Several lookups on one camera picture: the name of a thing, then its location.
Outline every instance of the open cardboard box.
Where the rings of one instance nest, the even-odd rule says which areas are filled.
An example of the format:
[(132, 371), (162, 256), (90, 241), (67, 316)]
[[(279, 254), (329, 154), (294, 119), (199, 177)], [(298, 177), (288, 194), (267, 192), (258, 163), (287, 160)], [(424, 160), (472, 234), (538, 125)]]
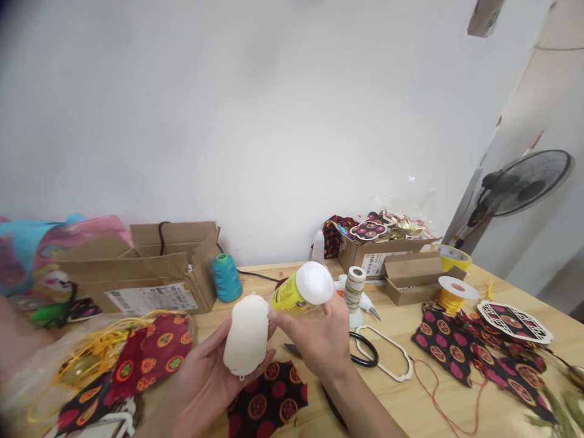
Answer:
[(155, 308), (207, 313), (217, 299), (212, 261), (219, 255), (215, 222), (131, 225), (134, 248), (103, 234), (55, 257), (60, 268), (105, 313)]
[(398, 306), (434, 299), (441, 289), (438, 278), (442, 276), (459, 280), (466, 276), (456, 266), (444, 272), (440, 254), (435, 251), (395, 255), (385, 263), (385, 269), (388, 280), (385, 290)]
[(385, 278), (385, 261), (387, 257), (393, 258), (402, 254), (416, 254), (422, 248), (432, 242), (440, 240), (391, 240), (384, 243), (363, 243), (356, 245), (343, 233), (339, 263), (347, 274), (351, 266), (360, 266), (367, 274), (367, 280), (381, 280)]

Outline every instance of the scissors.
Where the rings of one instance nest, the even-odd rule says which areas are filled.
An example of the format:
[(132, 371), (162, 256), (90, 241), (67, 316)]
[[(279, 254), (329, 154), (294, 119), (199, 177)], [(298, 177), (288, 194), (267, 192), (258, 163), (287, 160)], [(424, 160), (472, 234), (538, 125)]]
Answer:
[[(364, 360), (364, 359), (361, 359), (360, 357), (357, 357), (355, 355), (351, 355), (351, 360), (353, 362), (355, 362), (356, 364), (359, 364), (359, 365), (367, 367), (367, 368), (373, 368), (373, 367), (377, 366), (377, 364), (379, 363), (379, 354), (377, 353), (377, 350), (375, 350), (375, 347), (373, 346), (373, 344), (365, 336), (360, 335), (359, 333), (349, 332), (349, 338), (355, 338), (355, 339), (358, 339), (359, 341), (363, 342), (363, 344), (367, 345), (368, 348), (373, 353), (372, 360)], [(296, 345), (284, 344), (284, 347), (286, 347), (292, 354), (298, 356), (299, 358), (302, 358), (302, 354), (300, 353), (300, 350), (298, 350), (298, 347), (296, 347)]]
[[(349, 338), (355, 338), (355, 339), (358, 339), (359, 341), (363, 342), (363, 344), (367, 345), (368, 348), (373, 353), (373, 359), (371, 359), (371, 360), (364, 360), (364, 359), (361, 359), (355, 355), (351, 355), (351, 360), (353, 362), (355, 362), (356, 364), (359, 364), (359, 365), (367, 367), (367, 368), (373, 368), (373, 367), (377, 366), (377, 364), (379, 363), (379, 353), (377, 353), (377, 350), (375, 349), (373, 344), (365, 336), (360, 335), (359, 333), (349, 332)], [(298, 356), (299, 358), (302, 358), (302, 354), (300, 353), (300, 350), (298, 350), (298, 347), (296, 347), (296, 345), (284, 344), (284, 347), (286, 347), (292, 354)], [(345, 423), (345, 420), (342, 418), (341, 414), (337, 410), (337, 408), (336, 408), (335, 404), (333, 403), (333, 400), (331, 400), (327, 390), (324, 389), (324, 386), (322, 387), (322, 390), (324, 391), (324, 396), (326, 397), (328, 405), (330, 406), (330, 409), (333, 411), (333, 414), (335, 415), (337, 421), (341, 424), (341, 426), (343, 426), (345, 429), (347, 429), (347, 424)]]

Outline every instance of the white wall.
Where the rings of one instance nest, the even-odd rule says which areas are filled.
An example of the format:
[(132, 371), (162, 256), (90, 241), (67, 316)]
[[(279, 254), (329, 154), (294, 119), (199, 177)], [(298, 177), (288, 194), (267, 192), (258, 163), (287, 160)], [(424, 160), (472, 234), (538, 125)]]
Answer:
[(487, 39), (474, 3), (30, 1), (2, 35), (2, 213), (216, 219), (239, 264), (284, 262), (415, 175), (443, 232), (551, 0)]
[[(584, 46), (583, 28), (584, 3), (559, 1), (538, 45)], [(561, 188), (529, 210), (493, 219), (473, 252), (476, 263), (532, 295), (542, 292), (584, 245), (579, 231), (584, 215), (582, 120), (584, 51), (536, 50), (482, 162), (486, 172), (506, 165), (541, 131), (536, 151), (564, 149), (575, 157), (575, 169)], [(562, 301), (561, 309), (569, 313), (582, 298), (577, 290), (565, 293), (570, 297), (554, 305)]]

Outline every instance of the table surface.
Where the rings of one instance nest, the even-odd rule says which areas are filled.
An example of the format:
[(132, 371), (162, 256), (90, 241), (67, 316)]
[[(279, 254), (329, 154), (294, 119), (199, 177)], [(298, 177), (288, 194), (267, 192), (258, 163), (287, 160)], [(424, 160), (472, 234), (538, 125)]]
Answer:
[[(283, 263), (249, 266), (241, 268), (241, 270), (257, 272), (277, 279), (290, 276), (301, 265), (302, 262)], [(343, 273), (336, 260), (328, 260), (327, 266), (335, 279)], [(243, 284), (243, 296), (255, 291), (266, 300), (269, 299), (275, 283), (256, 276), (241, 275), (240, 277)], [(584, 364), (583, 324), (478, 266), (473, 265), (469, 268), (465, 281), (474, 286), (481, 297), (485, 298), (487, 289), (485, 281), (487, 279), (493, 281), (493, 297), (496, 302), (513, 305), (537, 318), (554, 334), (551, 348), (557, 355), (569, 363)], [(424, 360), (429, 363), (440, 381), (440, 388), (436, 398), (443, 411), (464, 431), (472, 431), (475, 427), (479, 385), (476, 384), (473, 389), (461, 385), (410, 340), (422, 320), (420, 304), (397, 307), (385, 294), (384, 287), (381, 286), (367, 284), (365, 291), (374, 303), (382, 321), (380, 322), (373, 316), (365, 314), (364, 323), (375, 326), (379, 331), (402, 345), (413, 359)], [(210, 313), (195, 316), (197, 343), (205, 340), (219, 326), (235, 303), (224, 304), (218, 301)], [(464, 310), (467, 313), (471, 312), (469, 307), (464, 307)], [(309, 312), (312, 312), (312, 315), (308, 315), (309, 318), (317, 318), (321, 310), (315, 308)], [(401, 351), (370, 330), (366, 330), (364, 334), (378, 350), (382, 364), (396, 375), (406, 372), (407, 364)], [(292, 421), (278, 429), (274, 436), (345, 436), (344, 430), (339, 426), (324, 398), (318, 379), (306, 368), (301, 359), (292, 356), (284, 348), (283, 343), (285, 342), (291, 341), (284, 332), (277, 330), (268, 342), (268, 347), (276, 349), (275, 360), (293, 361), (302, 381), (308, 383), (309, 405), (298, 412), (296, 421)], [(355, 347), (355, 342), (352, 340), (351, 352), (360, 355)], [(547, 362), (547, 371), (543, 374), (543, 379), (552, 392), (557, 397), (560, 397), (563, 391), (574, 390), (574, 386), (565, 377), (564, 365), (550, 355), (542, 354)], [(436, 410), (432, 399), (425, 392), (415, 375), (410, 380), (399, 383), (377, 367), (371, 369), (356, 366), (356, 368), (391, 416), (409, 436), (454, 436), (446, 420)], [(483, 382), (483, 377), (479, 372), (474, 367), (471, 368), (472, 379)], [(433, 373), (424, 365), (419, 366), (417, 371), (420, 379), (432, 390), (436, 384)], [(165, 385), (160, 385), (144, 394), (146, 416), (150, 415), (155, 409), (164, 389)], [(549, 429), (531, 426), (526, 421), (526, 415), (534, 414), (511, 393), (498, 389), (494, 383), (489, 383), (481, 397), (480, 424), (477, 435), (517, 437), (549, 437), (551, 435)], [(228, 436), (228, 429), (228, 418), (225, 413), (213, 424), (207, 436), (224, 438)]]

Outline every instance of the green tassel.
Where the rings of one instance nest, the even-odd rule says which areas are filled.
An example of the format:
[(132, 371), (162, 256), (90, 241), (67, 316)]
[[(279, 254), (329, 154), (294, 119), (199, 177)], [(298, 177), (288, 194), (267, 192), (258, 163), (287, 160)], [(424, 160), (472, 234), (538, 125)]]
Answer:
[(584, 431), (584, 412), (580, 409), (580, 400), (584, 400), (584, 395), (577, 391), (566, 391), (562, 394), (564, 403), (568, 407), (568, 411), (572, 418), (578, 424), (580, 429)]
[(558, 438), (577, 438), (576, 431), (572, 426), (572, 422), (570, 421), (570, 417), (564, 410), (564, 407), (561, 405), (561, 402), (555, 398), (555, 395), (552, 391), (548, 388), (547, 385), (541, 385), (541, 389), (543, 393), (546, 395), (547, 399), (549, 400), (549, 404), (552, 406), (552, 412), (554, 413), (555, 419), (558, 420), (558, 424), (553, 425), (552, 423), (548, 423), (543, 421), (539, 418), (528, 417), (528, 421), (531, 425), (537, 427), (551, 427), (553, 436)]

